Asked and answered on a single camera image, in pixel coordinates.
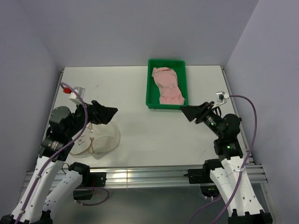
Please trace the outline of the white mesh laundry bag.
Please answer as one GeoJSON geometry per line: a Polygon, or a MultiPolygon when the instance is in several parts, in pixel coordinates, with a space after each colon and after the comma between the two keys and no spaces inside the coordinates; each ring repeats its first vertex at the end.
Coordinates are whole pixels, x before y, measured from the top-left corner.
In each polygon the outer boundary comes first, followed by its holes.
{"type": "Polygon", "coordinates": [[[117,148],[120,141],[121,133],[114,122],[107,125],[89,123],[75,141],[70,155],[78,158],[101,155],[117,148]]]}

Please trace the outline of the pink bra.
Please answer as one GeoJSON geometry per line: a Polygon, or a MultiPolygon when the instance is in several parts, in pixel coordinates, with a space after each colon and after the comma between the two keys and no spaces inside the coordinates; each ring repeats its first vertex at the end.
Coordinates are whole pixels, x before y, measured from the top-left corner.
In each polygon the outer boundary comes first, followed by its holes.
{"type": "Polygon", "coordinates": [[[178,86],[178,77],[173,69],[154,68],[152,77],[159,88],[159,103],[163,105],[183,105],[185,98],[178,86]]]}

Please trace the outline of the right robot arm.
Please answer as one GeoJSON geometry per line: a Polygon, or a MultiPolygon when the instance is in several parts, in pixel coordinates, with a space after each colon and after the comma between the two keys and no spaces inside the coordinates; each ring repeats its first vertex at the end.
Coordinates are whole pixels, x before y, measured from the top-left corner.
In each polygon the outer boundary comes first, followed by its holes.
{"type": "Polygon", "coordinates": [[[214,102],[180,110],[190,122],[204,123],[218,137],[214,141],[218,158],[205,161],[202,176],[216,185],[225,203],[220,213],[228,212],[230,224],[271,224],[272,216],[258,201],[245,169],[248,158],[237,138],[242,119],[231,113],[221,117],[214,112],[214,102]]]}

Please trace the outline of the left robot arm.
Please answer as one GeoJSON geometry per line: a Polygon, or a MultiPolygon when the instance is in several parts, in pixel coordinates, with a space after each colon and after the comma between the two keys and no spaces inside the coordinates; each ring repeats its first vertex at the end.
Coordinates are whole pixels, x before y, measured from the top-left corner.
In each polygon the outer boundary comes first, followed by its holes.
{"type": "Polygon", "coordinates": [[[2,224],[51,224],[59,207],[76,188],[91,190],[92,176],[88,165],[70,165],[62,181],[51,190],[52,183],[66,161],[74,142],[88,124],[108,124],[117,108],[105,107],[93,100],[90,105],[79,104],[75,112],[66,106],[55,108],[49,128],[41,143],[32,178],[10,215],[1,218],[2,224]]]}

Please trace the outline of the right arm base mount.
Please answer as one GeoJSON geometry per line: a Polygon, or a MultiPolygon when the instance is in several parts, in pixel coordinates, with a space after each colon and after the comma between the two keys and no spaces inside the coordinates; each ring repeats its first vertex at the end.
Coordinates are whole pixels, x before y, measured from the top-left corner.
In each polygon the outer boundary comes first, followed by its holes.
{"type": "Polygon", "coordinates": [[[210,178],[204,169],[188,169],[187,173],[184,174],[188,178],[190,184],[206,184],[211,183],[210,178]]]}

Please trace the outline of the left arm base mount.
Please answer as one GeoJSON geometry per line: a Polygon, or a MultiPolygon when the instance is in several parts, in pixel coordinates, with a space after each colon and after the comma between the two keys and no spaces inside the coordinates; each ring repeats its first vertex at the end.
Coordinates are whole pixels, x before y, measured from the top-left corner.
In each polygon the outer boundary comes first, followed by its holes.
{"type": "Polygon", "coordinates": [[[76,201],[90,200],[95,193],[95,188],[103,188],[106,183],[106,172],[91,172],[89,177],[73,191],[76,201]]]}

